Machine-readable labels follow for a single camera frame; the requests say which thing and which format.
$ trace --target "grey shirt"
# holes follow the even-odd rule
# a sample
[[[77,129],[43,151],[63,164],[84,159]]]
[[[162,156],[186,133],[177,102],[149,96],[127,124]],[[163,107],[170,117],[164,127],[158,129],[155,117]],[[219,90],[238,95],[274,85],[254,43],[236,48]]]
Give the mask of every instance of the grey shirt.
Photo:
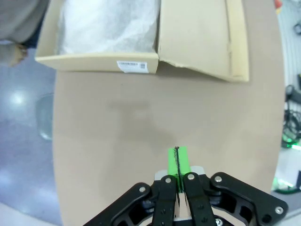
[[[15,53],[15,44],[28,40],[38,27],[48,0],[0,0],[0,65],[8,65]]]

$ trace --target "shiny floor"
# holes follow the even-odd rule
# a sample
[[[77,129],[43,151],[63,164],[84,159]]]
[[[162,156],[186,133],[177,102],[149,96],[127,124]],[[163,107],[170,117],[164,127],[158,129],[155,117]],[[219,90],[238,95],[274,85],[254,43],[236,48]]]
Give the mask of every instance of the shiny floor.
[[[0,202],[62,225],[50,140],[55,71],[33,55],[0,67]]]

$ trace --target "barcode sticker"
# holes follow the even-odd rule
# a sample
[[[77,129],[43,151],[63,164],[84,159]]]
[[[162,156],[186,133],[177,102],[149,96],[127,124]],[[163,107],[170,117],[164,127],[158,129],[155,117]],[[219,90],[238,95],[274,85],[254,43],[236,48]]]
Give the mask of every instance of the barcode sticker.
[[[117,65],[125,73],[148,73],[147,62],[117,61]]]

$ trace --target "table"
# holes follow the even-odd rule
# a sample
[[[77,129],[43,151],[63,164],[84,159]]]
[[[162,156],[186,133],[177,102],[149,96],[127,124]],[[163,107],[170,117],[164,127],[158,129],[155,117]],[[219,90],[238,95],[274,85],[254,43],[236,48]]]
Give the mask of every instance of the table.
[[[58,72],[54,168],[65,226],[83,225],[187,146],[191,165],[268,192],[280,150],[284,78],[272,1],[245,1],[250,77],[227,83],[161,64],[157,75]]]

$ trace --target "cardboard box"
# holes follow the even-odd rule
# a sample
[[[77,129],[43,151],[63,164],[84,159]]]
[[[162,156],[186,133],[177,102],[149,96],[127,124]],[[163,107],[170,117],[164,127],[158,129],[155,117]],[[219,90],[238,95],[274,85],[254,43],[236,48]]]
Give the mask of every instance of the cardboard box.
[[[55,55],[64,0],[52,0],[36,61],[59,71],[156,73],[158,62],[190,68],[227,81],[249,80],[242,0],[162,0],[157,53]]]

